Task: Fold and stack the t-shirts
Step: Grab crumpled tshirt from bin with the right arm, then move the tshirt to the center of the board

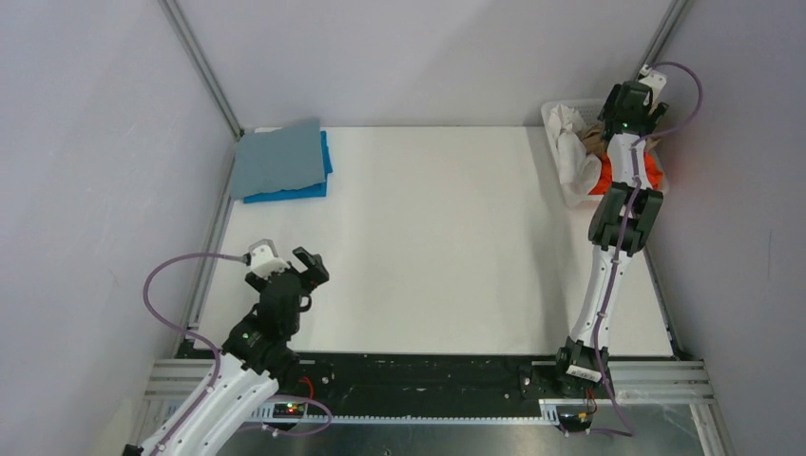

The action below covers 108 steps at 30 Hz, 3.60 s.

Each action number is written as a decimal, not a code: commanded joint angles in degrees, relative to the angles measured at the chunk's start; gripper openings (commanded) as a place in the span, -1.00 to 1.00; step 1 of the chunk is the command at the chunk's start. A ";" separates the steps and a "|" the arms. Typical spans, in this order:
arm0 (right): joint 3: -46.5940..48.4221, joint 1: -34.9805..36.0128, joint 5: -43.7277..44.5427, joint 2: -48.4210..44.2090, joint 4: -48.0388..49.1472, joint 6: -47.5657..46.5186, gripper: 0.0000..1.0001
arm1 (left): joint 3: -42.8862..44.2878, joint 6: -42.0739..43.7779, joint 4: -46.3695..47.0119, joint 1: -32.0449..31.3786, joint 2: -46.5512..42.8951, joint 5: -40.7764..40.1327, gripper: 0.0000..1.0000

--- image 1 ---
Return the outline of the beige t-shirt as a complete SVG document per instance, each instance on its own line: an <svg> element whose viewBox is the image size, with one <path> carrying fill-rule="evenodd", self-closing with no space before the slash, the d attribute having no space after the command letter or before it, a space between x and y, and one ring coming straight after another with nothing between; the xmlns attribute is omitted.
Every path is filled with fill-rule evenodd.
<svg viewBox="0 0 806 456"><path fill-rule="evenodd" d="M606 155L608 141L602 138L603 129L602 123L596 123L581 134L580 141L587 155L594 155L599 159Z"/></svg>

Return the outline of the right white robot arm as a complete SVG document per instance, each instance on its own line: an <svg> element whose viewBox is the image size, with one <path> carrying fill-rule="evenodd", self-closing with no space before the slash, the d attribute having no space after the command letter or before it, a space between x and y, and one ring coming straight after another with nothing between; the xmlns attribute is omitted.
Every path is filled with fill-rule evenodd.
<svg viewBox="0 0 806 456"><path fill-rule="evenodd" d="M593 257L583 307L551 373L553 387L567 397L583 397L607 378L610 319L621 281L662 206L663 194L653 188L644 159L659 119L653 100L649 85L624 82L613 87L598 116L611 183L588 227Z"/></svg>

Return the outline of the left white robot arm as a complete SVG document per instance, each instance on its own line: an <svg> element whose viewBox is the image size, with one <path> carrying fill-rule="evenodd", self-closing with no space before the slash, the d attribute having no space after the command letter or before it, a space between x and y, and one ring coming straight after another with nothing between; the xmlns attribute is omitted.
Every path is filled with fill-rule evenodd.
<svg viewBox="0 0 806 456"><path fill-rule="evenodd" d="M214 362L174 414L141 444L125 445L125 455L215 455L260 405L297 388L299 356L289 343L300 329L301 315L312 307L313 291L330 274L321 255L303 247L293 255L302 270L281 258L270 239L251 245L241 256L212 255L246 266L244 279L259 295L220 347L169 321L150 301L150 286L159 272L199 254L170 258L147 276L142 291L146 309L167 328L202 342Z"/></svg>

